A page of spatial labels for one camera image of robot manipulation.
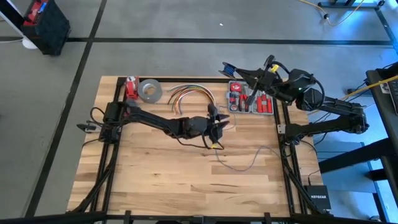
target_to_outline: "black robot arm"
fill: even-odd
[[[236,68],[224,62],[225,68],[220,72],[233,79],[235,79],[233,73],[236,72],[244,79],[253,90],[252,95],[246,101],[248,105],[253,103],[257,91],[263,91],[287,105],[295,102],[296,107],[300,110],[322,110],[340,115],[337,119],[316,124],[280,126],[279,133],[284,134],[284,144],[298,144],[306,135],[332,131],[361,134],[368,129],[369,125],[366,123],[363,107],[359,103],[350,103],[325,96],[322,84],[312,74],[299,69],[289,71],[274,59],[274,56],[271,55],[266,60],[263,69],[259,68],[253,71]],[[289,78],[286,81],[283,81],[277,73],[279,67],[288,74]],[[319,85],[321,92],[311,88],[315,84]]]
[[[120,127],[137,122],[162,130],[174,139],[192,139],[201,136],[205,146],[199,147],[213,149],[205,141],[205,136],[209,136],[212,144],[220,145],[221,148],[216,149],[224,149],[218,140],[223,136],[223,128],[229,123],[229,121],[222,120],[228,117],[229,115],[219,114],[214,105],[208,105],[207,118],[196,116],[166,119],[144,111],[134,101],[127,100],[126,103],[108,103],[104,112],[103,123],[95,123],[101,126],[99,134],[99,141],[101,142],[116,143],[120,137]],[[89,129],[88,125],[78,124],[77,126],[84,131]]]

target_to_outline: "silver tape roll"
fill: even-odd
[[[154,88],[152,94],[145,93],[148,89]],[[147,79],[140,82],[138,86],[138,95],[145,103],[156,103],[162,97],[163,91],[160,83],[154,79]]]

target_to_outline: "small parts tray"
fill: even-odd
[[[246,82],[229,81],[226,92],[228,111],[231,113],[274,114],[272,97],[260,91],[256,93],[252,105],[246,105],[246,100],[252,92]]]

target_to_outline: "black box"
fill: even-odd
[[[321,210],[329,210],[330,200],[328,189],[325,185],[311,185],[304,186],[305,190],[307,190],[311,201]]]
[[[70,24],[54,0],[33,0],[24,16],[23,34],[44,55],[60,55]]]

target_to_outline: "wooden tabletop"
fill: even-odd
[[[95,106],[105,110],[113,99],[117,77],[102,77]],[[162,83],[163,96],[156,104],[138,101],[148,112],[165,118],[178,118],[167,105],[171,93],[167,90],[180,83]],[[208,87],[217,106],[226,106],[227,83],[199,83]],[[203,95],[187,95],[182,101],[183,116],[206,116],[208,100]],[[222,113],[228,110],[220,108]],[[289,107],[292,123],[307,124],[304,111]],[[95,113],[97,120],[101,113]],[[114,175],[109,214],[132,215],[203,215],[261,217],[289,217],[287,197],[279,156],[274,116],[231,114],[225,127],[219,151],[220,160],[235,169],[244,169],[261,149],[251,169],[238,172],[222,165],[214,150],[182,146],[162,131],[139,123],[123,127],[116,172]],[[98,133],[87,134],[86,141],[96,139]],[[305,138],[312,144],[312,138]],[[182,140],[203,145],[201,138]],[[101,142],[87,144],[81,152],[68,210],[75,208],[95,183],[102,151]],[[314,150],[301,143],[296,147],[303,183],[310,173],[319,169]],[[312,184],[322,184],[320,173],[311,175]],[[297,191],[292,185],[295,208],[299,212]],[[98,208],[101,208],[102,189]]]

